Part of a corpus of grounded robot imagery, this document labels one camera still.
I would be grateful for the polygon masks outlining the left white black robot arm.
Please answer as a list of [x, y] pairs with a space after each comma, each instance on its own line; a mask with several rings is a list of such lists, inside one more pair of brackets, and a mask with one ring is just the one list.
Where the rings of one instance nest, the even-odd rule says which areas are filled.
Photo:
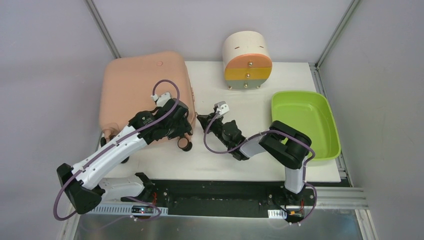
[[121, 132], [86, 159], [74, 165], [60, 165], [56, 172], [61, 189], [56, 198], [66, 194], [79, 215], [92, 211], [103, 201], [120, 198], [149, 201], [154, 185], [144, 173], [121, 178], [107, 178], [106, 175], [153, 142], [187, 139], [193, 134], [187, 105], [164, 96], [155, 104], [154, 110], [136, 113]]

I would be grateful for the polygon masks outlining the pink hard-shell suitcase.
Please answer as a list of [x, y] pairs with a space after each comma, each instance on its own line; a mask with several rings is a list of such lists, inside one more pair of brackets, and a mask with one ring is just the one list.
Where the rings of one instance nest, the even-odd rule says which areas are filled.
[[[185, 61], [179, 53], [164, 51], [110, 62], [104, 72], [100, 100], [101, 147], [120, 133], [138, 112], [156, 108], [151, 95], [166, 92], [188, 106], [193, 133], [195, 97]], [[181, 150], [188, 152], [193, 146], [191, 137], [188, 136], [190, 144], [178, 144], [178, 139], [174, 139]]]

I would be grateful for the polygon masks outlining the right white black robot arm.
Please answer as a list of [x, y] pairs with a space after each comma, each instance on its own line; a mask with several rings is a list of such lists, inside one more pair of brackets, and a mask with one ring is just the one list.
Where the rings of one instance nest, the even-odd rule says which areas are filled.
[[284, 166], [285, 180], [283, 186], [284, 200], [296, 205], [304, 198], [305, 163], [311, 148], [312, 140], [306, 134], [293, 127], [275, 120], [270, 127], [250, 137], [245, 137], [235, 120], [223, 121], [216, 113], [198, 115], [204, 137], [212, 133], [225, 147], [224, 154], [230, 154], [238, 161], [267, 152]]

